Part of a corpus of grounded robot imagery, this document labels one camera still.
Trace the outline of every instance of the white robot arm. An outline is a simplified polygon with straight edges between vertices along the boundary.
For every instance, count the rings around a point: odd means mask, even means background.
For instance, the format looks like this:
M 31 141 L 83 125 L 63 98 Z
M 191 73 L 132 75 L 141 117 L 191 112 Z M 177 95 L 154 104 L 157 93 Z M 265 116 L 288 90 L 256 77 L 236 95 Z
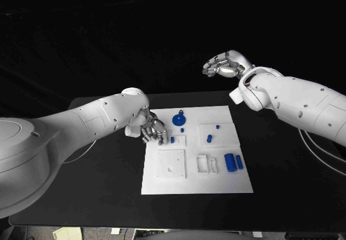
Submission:
M 203 74 L 237 77 L 237 88 L 229 96 L 259 111 L 275 112 L 278 119 L 346 147 L 346 96 L 325 86 L 255 67 L 243 55 L 230 50 L 203 65 Z
M 167 128 L 136 88 L 36 118 L 0 118 L 0 218 L 43 195 L 63 161 L 85 145 L 125 127 L 125 135 L 167 143 Z

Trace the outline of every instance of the black table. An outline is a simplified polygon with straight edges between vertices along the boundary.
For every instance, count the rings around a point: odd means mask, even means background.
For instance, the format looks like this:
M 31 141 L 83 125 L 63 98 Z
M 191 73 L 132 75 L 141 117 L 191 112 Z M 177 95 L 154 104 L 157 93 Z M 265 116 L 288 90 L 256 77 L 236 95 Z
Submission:
M 149 108 L 229 106 L 253 193 L 141 195 L 145 145 L 123 129 L 63 164 L 36 203 L 12 225 L 344 232 L 346 177 L 314 158 L 298 130 L 263 109 L 234 105 L 230 91 L 148 95 Z M 76 108 L 100 97 L 76 98 Z M 337 154 L 331 141 L 315 142 Z M 76 157 L 87 148 L 80 148 Z M 324 153 L 318 156 L 346 170 Z

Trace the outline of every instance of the floor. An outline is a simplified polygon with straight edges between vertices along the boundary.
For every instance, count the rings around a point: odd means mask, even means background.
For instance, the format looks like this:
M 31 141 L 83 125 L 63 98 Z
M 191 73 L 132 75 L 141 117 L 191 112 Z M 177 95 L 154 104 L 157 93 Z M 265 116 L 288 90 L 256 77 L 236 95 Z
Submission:
M 53 231 L 61 227 L 47 226 L 17 226 L 12 229 L 8 240 L 25 240 L 33 237 L 34 240 L 53 240 Z M 110 235 L 109 228 L 82 227 L 82 239 L 83 240 L 132 240 L 134 229 L 122 228 L 119 235 Z M 252 236 L 252 232 L 240 232 L 246 236 Z M 283 232 L 262 232 L 263 240 L 285 240 Z

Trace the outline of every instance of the black curtain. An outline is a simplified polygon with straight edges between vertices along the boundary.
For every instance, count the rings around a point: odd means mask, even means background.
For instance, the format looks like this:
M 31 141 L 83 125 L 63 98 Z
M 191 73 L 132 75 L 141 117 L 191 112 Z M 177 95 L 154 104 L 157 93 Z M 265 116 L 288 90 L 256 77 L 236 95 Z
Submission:
M 335 21 L 315 6 L 288 7 L 222 1 L 1 7 L 0 115 L 37 118 L 66 110 L 73 98 L 126 87 L 147 94 L 232 91 L 237 79 L 201 74 L 207 59 L 230 49 L 256 66 L 346 94 Z

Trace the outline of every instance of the white cable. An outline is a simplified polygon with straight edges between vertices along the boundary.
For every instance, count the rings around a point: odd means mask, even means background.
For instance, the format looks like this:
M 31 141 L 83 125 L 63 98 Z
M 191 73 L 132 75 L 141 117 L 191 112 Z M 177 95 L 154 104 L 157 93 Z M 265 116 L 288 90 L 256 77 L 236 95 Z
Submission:
M 63 164 L 69 164 L 69 163 L 72 163 L 73 161 L 76 161 L 76 160 L 85 155 L 85 153 L 90 150 L 95 142 L 96 142 L 96 141 L 93 141 L 93 143 L 90 144 L 90 146 L 89 146 L 87 150 L 83 152 L 83 154 L 82 154 L 77 158 L 74 158 L 73 160 L 64 161 Z
M 299 130 L 299 129 L 296 129 L 296 130 L 298 130 L 298 134 L 299 134 L 299 137 L 301 137 L 301 139 L 302 139 L 304 145 L 305 145 L 307 149 L 309 150 L 311 154 L 317 157 L 317 159 L 321 161 L 321 163 L 322 163 L 328 168 L 331 168 L 335 172 L 338 172 L 341 175 L 346 176 L 346 173 L 343 173 L 343 172 L 338 171 L 335 168 L 333 168 L 333 167 L 318 158 L 318 156 L 315 155 L 314 151 L 312 151 L 312 150 L 309 149 L 309 147 L 308 147 L 308 144 L 307 144 L 305 139 L 304 139 L 302 134 L 301 134 L 301 130 Z
M 304 133 L 305 133 L 305 135 L 307 135 L 307 137 L 308 137 L 312 145 L 314 145 L 327 155 L 330 155 L 333 158 L 338 159 L 340 161 L 343 161 L 343 162 L 346 163 L 346 160 L 343 160 L 340 157 L 334 156 L 330 152 L 327 152 L 327 151 L 315 144 L 314 140 L 311 139 L 311 137 L 309 137 L 309 135 L 308 135 L 308 132 L 304 131 Z

